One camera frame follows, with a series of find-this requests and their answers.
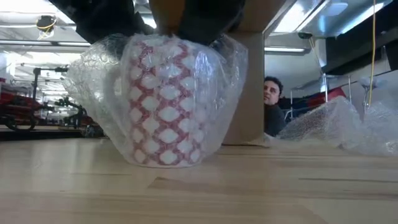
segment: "wooden table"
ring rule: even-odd
[[[398,160],[224,147],[147,169],[104,139],[0,142],[0,223],[396,224]]]

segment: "dark hair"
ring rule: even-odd
[[[266,77],[264,79],[264,82],[266,82],[266,81],[271,81],[271,82],[274,82],[276,85],[278,85],[278,87],[279,87],[279,95],[282,94],[284,86],[282,85],[282,83],[280,82],[280,80],[278,78],[276,78],[276,77]]]

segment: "pile of bubble wrap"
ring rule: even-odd
[[[64,87],[129,162],[192,166],[220,148],[246,79],[247,48],[215,44],[111,35],[71,64]]]
[[[290,122],[278,138],[295,141],[296,147],[317,141],[361,154],[398,156],[397,124],[398,103],[392,98],[372,103],[361,119],[339,96]]]

